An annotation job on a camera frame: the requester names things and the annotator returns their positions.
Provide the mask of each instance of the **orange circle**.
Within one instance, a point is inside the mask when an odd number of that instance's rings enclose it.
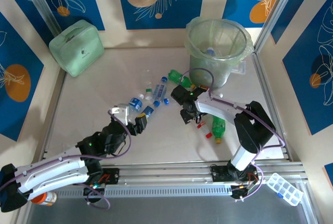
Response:
[[[271,12],[276,0],[264,0],[255,4],[250,12],[250,20],[253,23],[264,23]]]
[[[160,14],[160,13],[155,14],[155,18],[156,19],[161,19],[162,18],[162,14]]]
[[[20,64],[12,64],[6,69],[5,78],[8,79],[5,82],[7,95],[16,102],[26,101],[31,88],[30,75],[27,69]]]
[[[70,11],[67,7],[60,6],[57,8],[58,14],[61,16],[67,17],[70,14]]]
[[[310,77],[310,85],[313,88],[318,88],[319,85],[321,85],[321,80],[322,80],[322,78],[320,77],[320,75],[318,75],[317,73],[314,73]]]

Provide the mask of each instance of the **table surface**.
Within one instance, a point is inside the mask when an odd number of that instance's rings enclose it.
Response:
[[[63,152],[107,126],[108,109],[127,103],[144,91],[142,70],[151,69],[157,83],[171,69],[185,72],[188,67],[189,55],[184,48],[106,49],[80,76],[67,75],[48,137],[47,157]],[[239,146],[235,127],[227,123],[222,144],[215,144],[214,138],[205,138],[194,122],[185,125],[180,116],[181,106],[170,97],[175,86],[168,81],[166,96],[170,104],[157,108],[146,130],[132,138],[128,154],[102,161],[103,164],[227,161],[232,158]],[[246,74],[231,74],[227,83],[214,91],[214,94],[220,93],[235,102],[258,101],[268,112],[251,57],[246,59]],[[203,119],[211,128],[212,116]],[[267,145],[277,143],[273,137]],[[265,150],[258,158],[282,159],[284,156],[281,148],[273,148]]]

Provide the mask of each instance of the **blue lid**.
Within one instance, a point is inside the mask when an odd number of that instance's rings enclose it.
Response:
[[[155,101],[153,104],[154,104],[156,107],[160,106],[160,102],[159,102],[159,101]]]

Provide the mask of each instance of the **green plastic bottle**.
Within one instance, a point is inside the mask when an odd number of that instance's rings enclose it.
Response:
[[[179,81],[181,80],[182,74],[177,72],[176,70],[171,70],[168,73],[168,77],[171,81],[175,82],[176,84],[179,84]],[[194,89],[195,85],[191,83],[191,80],[189,80],[188,77],[184,76],[183,81],[181,82],[181,85],[185,88],[191,88]]]
[[[217,116],[213,116],[213,135],[215,136],[215,143],[221,143],[222,136],[225,132],[225,120]]]

